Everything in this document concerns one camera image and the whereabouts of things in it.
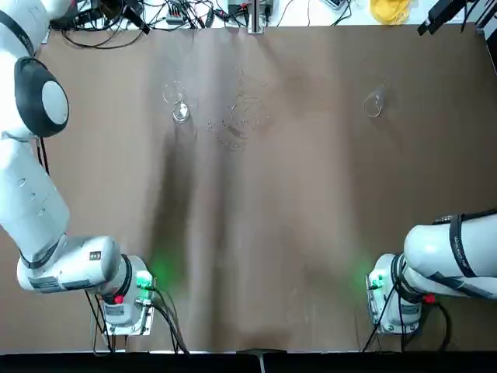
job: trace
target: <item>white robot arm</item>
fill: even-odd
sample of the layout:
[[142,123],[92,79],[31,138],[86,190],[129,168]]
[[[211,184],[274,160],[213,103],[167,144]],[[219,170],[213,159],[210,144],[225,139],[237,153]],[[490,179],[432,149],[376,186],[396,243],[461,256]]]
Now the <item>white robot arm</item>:
[[445,217],[415,226],[403,254],[381,256],[366,277],[379,333],[417,330],[423,295],[497,299],[496,227],[497,210]]
[[152,309],[143,304],[153,295],[143,287],[153,284],[144,262],[121,254],[110,237],[66,236],[68,207],[30,146],[68,122],[64,90],[33,56],[50,20],[70,6],[69,0],[0,3],[0,224],[19,247],[22,288],[87,289],[102,296],[113,333],[149,334]]

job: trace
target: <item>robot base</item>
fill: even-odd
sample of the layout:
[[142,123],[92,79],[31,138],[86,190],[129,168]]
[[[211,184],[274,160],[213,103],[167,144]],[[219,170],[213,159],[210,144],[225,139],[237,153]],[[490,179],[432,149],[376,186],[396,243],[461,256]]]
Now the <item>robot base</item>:
[[[366,276],[367,309],[374,325],[380,321],[384,308],[387,308],[377,328],[379,334],[402,334],[401,325],[404,326],[405,334],[412,333],[418,329],[421,317],[420,303],[410,303],[401,298],[399,307],[399,296],[396,290],[388,299],[388,295],[394,287],[391,276],[394,258],[395,256],[392,254],[383,255],[377,261],[374,270]],[[399,314],[399,308],[402,311],[402,318]]]
[[138,284],[145,275],[150,279],[148,286],[155,286],[155,279],[148,273],[147,266],[137,256],[129,256],[131,267],[130,287],[121,304],[104,302],[107,330],[116,336],[147,336],[151,333],[155,300],[153,291],[144,290]]
[[152,331],[154,321],[153,308],[143,307],[139,320],[131,326],[119,326],[106,322],[107,330],[112,336],[149,336]]

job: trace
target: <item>green indicator light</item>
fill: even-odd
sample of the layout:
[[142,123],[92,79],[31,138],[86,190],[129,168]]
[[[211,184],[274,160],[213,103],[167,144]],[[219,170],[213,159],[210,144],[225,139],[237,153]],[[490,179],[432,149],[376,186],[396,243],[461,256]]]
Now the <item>green indicator light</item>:
[[150,288],[153,286],[152,275],[146,270],[137,271],[137,286],[139,288]]

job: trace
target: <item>metal bracket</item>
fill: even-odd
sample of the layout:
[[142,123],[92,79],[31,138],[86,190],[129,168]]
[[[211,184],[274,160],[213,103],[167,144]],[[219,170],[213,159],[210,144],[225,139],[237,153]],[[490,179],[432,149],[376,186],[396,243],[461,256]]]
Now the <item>metal bracket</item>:
[[107,330],[109,330],[109,335],[114,336],[149,336],[152,331],[153,318],[154,308],[143,307],[140,318],[136,324],[132,326],[115,326],[106,322]]
[[250,5],[250,14],[248,16],[248,33],[261,34],[264,33],[264,27],[261,22],[260,0],[252,0]]

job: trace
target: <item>yellow object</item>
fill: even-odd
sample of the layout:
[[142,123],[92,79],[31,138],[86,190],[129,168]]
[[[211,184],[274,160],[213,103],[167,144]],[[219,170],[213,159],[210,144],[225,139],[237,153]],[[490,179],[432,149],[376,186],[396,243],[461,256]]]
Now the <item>yellow object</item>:
[[400,25],[409,17],[409,0],[370,0],[370,12],[384,25]]

